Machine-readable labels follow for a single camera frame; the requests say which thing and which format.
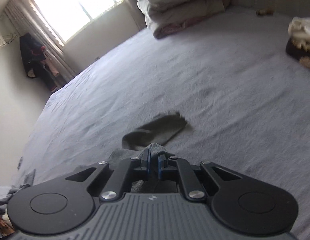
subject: hanging clothes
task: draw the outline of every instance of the hanging clothes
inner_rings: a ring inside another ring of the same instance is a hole
[[[55,76],[59,73],[56,73],[56,69],[54,69],[55,74],[51,73],[49,66],[43,64],[43,62],[46,63],[45,46],[27,33],[20,37],[20,50],[26,75],[29,78],[39,77],[51,92],[55,92],[57,85],[52,75]]]

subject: bed sheet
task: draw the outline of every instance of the bed sheet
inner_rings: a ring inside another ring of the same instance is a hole
[[[284,188],[300,209],[292,232],[310,239],[310,70],[285,54],[290,20],[232,7],[162,40],[139,32],[50,97],[16,181],[106,160],[126,133],[177,110],[190,127],[169,152]]]

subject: gray ribbed plate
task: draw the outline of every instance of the gray ribbed plate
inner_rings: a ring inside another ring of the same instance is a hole
[[[14,240],[43,239],[17,233]],[[190,203],[180,194],[132,194],[100,206],[82,227],[50,240],[293,240],[290,234],[271,237],[242,236],[228,230],[207,206]]]

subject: metal screw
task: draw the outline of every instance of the metal screw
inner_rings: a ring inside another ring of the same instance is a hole
[[[101,197],[104,199],[112,199],[115,198],[116,196],[117,194],[114,191],[106,191],[101,194]]]
[[[205,197],[205,193],[202,192],[202,191],[200,191],[200,190],[193,190],[193,191],[191,191],[191,192],[188,194],[188,196],[190,196],[191,198],[196,198],[196,199],[198,199],[198,198],[203,198],[203,197]]]

